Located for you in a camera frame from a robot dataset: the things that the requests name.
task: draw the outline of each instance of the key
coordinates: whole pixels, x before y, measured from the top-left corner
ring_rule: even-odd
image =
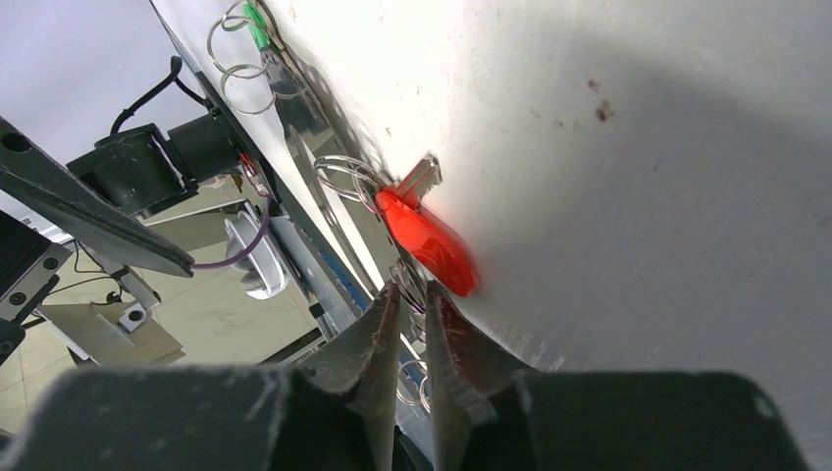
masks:
[[[436,157],[428,154],[398,184],[393,194],[402,203],[415,210],[419,207],[422,198],[428,194],[428,191],[441,182],[440,162]]]
[[[458,237],[420,207],[422,196],[441,181],[439,161],[429,155],[397,187],[379,191],[376,204],[395,241],[451,292],[464,297],[477,284],[474,264]]]

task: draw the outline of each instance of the metal plate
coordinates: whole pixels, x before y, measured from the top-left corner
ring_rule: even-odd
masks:
[[[309,146],[306,145],[306,142],[300,136],[300,133],[293,126],[289,126],[288,131],[289,136],[291,137],[291,142],[294,144],[294,148],[296,149],[296,153],[292,157],[294,158],[294,164],[297,166],[297,171],[309,187],[309,191],[315,199],[315,204],[318,206],[318,209],[321,210],[321,213],[324,215],[324,219],[327,220],[327,224],[329,224],[333,229],[333,234],[335,234],[338,244],[340,244],[343,248],[343,252],[346,254],[347,262],[361,277],[361,283],[367,287],[368,291],[371,293],[375,292],[376,287],[373,285],[370,275],[364,268],[364,264],[362,264],[358,259],[355,249],[352,248],[352,244],[344,234],[344,230],[341,227],[338,216],[336,216],[336,213],[333,211],[330,203],[331,200],[327,198],[321,183],[318,182],[318,179],[315,176],[315,170],[312,168],[312,162],[315,161],[315,156],[312,155],[312,150],[309,149]]]
[[[190,277],[193,258],[104,201],[0,117],[0,189],[114,262]]]

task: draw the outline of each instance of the wall stain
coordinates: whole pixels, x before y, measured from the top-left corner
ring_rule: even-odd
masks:
[[[609,101],[601,100],[600,106],[596,109],[596,118],[603,123],[613,116],[615,116],[615,113],[612,111],[612,106],[609,104]]]

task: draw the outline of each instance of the screw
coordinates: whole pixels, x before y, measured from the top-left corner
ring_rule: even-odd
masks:
[[[22,292],[16,292],[9,296],[9,302],[11,302],[13,306],[20,306],[26,302],[26,295]]]
[[[46,270],[55,270],[58,268],[58,259],[49,257],[43,261],[43,268]]]

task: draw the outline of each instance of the white plastic part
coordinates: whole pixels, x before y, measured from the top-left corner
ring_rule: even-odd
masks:
[[[226,219],[226,232],[230,239],[236,240],[240,246],[245,247],[254,240],[259,225],[260,222],[248,212],[240,211],[235,220]],[[278,249],[268,231],[254,250],[248,254],[248,260],[264,282],[262,288],[247,289],[245,292],[249,296],[255,299],[268,299],[286,288],[288,285],[286,270],[281,264]]]
[[[118,325],[130,334],[141,327],[148,317],[147,310],[137,302],[125,309],[125,315],[119,318]]]

